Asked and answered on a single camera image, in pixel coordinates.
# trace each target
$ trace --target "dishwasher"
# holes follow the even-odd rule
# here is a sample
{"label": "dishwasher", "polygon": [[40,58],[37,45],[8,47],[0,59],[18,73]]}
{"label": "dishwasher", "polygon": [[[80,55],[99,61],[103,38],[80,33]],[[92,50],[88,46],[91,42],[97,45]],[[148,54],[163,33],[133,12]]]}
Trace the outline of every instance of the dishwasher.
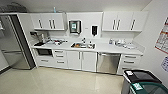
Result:
{"label": "dishwasher", "polygon": [[116,74],[121,54],[98,53],[97,72]]}

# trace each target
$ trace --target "recycling bin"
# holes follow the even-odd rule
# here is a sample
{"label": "recycling bin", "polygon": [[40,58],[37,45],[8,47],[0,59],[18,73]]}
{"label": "recycling bin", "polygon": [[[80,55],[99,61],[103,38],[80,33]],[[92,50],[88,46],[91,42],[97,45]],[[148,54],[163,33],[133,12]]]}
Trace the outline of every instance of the recycling bin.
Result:
{"label": "recycling bin", "polygon": [[154,82],[131,83],[129,94],[168,94],[168,89]]}
{"label": "recycling bin", "polygon": [[125,70],[123,76],[124,76],[124,82],[121,94],[129,94],[131,83],[138,83],[138,82],[154,82],[160,84],[162,83],[151,72],[145,70]]}

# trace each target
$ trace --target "baseboard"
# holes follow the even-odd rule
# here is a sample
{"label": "baseboard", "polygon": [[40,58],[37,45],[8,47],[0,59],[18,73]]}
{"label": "baseboard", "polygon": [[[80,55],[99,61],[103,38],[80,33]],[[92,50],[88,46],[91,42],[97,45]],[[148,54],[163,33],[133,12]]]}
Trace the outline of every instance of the baseboard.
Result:
{"label": "baseboard", "polygon": [[1,75],[2,73],[6,72],[6,71],[9,70],[9,69],[11,69],[10,66],[8,66],[8,67],[6,67],[5,69],[1,70],[1,71],[0,71],[0,75]]}

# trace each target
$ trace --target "sink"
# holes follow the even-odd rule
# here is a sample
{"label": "sink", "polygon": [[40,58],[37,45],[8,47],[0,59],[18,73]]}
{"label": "sink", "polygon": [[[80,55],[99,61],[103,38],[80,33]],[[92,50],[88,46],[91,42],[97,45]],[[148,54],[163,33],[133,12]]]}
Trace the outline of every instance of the sink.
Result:
{"label": "sink", "polygon": [[94,49],[95,48],[95,44],[86,44],[86,43],[74,43],[72,44],[73,48],[89,48],[89,49]]}

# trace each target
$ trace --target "floor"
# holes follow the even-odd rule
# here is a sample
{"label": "floor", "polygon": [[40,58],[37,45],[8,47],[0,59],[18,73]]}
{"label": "floor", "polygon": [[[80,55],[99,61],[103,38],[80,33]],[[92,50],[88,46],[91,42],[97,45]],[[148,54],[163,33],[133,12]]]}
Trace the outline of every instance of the floor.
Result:
{"label": "floor", "polygon": [[0,75],[0,94],[121,94],[122,76],[40,67]]}

